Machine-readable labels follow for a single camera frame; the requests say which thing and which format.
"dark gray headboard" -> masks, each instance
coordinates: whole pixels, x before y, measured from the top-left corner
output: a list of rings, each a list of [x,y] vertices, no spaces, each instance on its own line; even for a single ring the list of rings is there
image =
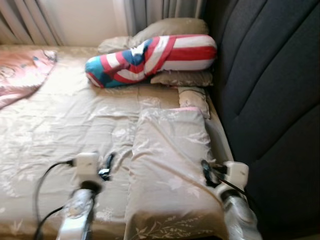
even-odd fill
[[[249,165],[260,229],[271,239],[318,229],[319,1],[208,0],[204,20],[218,45],[211,96]]]

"wire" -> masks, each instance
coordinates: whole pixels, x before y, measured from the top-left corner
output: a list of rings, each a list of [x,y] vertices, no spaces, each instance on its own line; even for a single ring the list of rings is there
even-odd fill
[[[33,240],[38,240],[40,235],[41,235],[41,228],[43,226],[43,224],[45,223],[45,221],[52,215],[55,214],[56,212],[59,212],[61,209],[63,209],[64,206],[61,206],[59,208],[57,208],[56,210],[53,210],[52,212],[48,213],[47,216],[44,217],[44,219],[42,221],[40,221],[40,223],[38,224],[38,227],[36,228],[35,234],[33,236]]]
[[[232,183],[230,183],[230,182],[222,179],[222,178],[220,177],[219,172],[218,172],[217,170],[215,170],[214,168],[212,168],[212,170],[214,171],[215,176],[216,176],[216,178],[217,178],[219,181],[221,181],[221,182],[229,185],[229,186],[232,187],[233,189],[237,190],[239,193],[245,195],[248,199],[251,199],[251,200],[253,199],[249,194],[247,194],[245,191],[241,190],[239,187],[237,187],[237,186],[233,185]]]
[[[56,166],[58,165],[61,165],[61,164],[67,164],[69,166],[73,166],[73,162],[74,160],[71,159],[71,160],[68,160],[68,161],[59,161],[59,162],[56,162],[55,164],[51,165],[47,171],[45,171],[45,173],[42,175],[42,177],[39,179],[39,182],[35,188],[35,192],[34,192],[34,205],[33,205],[33,208],[34,208],[34,212],[35,212],[35,216],[36,216],[36,221],[37,221],[37,225],[38,225],[38,228],[39,228],[39,225],[41,223],[41,219],[40,219],[40,214],[39,214],[39,192],[40,192],[40,188],[46,178],[46,176],[48,175],[48,173]]]
[[[222,178],[220,177],[219,172],[218,172],[216,169],[212,168],[212,170],[214,171],[214,173],[215,173],[215,175],[216,175],[216,177],[218,178],[219,181],[221,181],[221,182],[229,185],[230,187],[234,188],[235,190],[237,190],[237,191],[240,192],[241,194],[245,195],[245,196],[247,197],[247,199],[249,199],[249,200],[251,201],[251,203],[253,203],[255,209],[256,209],[256,210],[258,211],[258,213],[261,215],[261,218],[260,218],[260,219],[262,219],[262,221],[264,222],[264,224],[265,224],[266,226],[272,226],[272,225],[273,225],[273,224],[271,223],[270,219],[266,217],[265,213],[262,211],[262,209],[261,209],[261,208],[259,207],[259,205],[257,204],[256,200],[255,200],[252,196],[250,196],[248,193],[246,193],[245,191],[241,190],[241,189],[238,188],[237,186],[233,185],[232,183],[230,183],[230,182],[222,179]]]

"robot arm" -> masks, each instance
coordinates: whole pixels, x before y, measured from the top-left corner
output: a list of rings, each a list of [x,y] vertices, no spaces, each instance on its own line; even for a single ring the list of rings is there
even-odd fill
[[[102,191],[103,182],[110,179],[113,157],[111,154],[107,160],[107,168],[98,172],[100,156],[97,152],[80,153],[76,156],[74,165],[80,188],[73,193],[63,208],[63,223],[57,240],[91,239],[95,198]]]
[[[207,185],[215,188],[217,196],[223,202],[224,222],[228,229],[229,239],[262,240],[257,229],[255,213],[249,208],[245,196],[235,189],[244,190],[248,182],[249,167],[244,163],[234,161],[216,165],[213,169],[205,160],[201,164]],[[212,172],[221,181],[214,182]]]

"curtain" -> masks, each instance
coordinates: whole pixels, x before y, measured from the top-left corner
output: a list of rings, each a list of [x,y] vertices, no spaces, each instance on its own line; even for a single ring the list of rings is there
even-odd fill
[[[129,35],[165,18],[200,18],[205,0],[126,0]]]
[[[0,43],[58,45],[37,0],[0,0]]]

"body pillow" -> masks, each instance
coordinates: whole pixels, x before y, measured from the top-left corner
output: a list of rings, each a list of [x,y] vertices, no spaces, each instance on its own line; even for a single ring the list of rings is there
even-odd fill
[[[133,84],[162,70],[199,71],[216,57],[217,47],[208,35],[156,36],[135,48],[90,58],[85,72],[101,88]]]

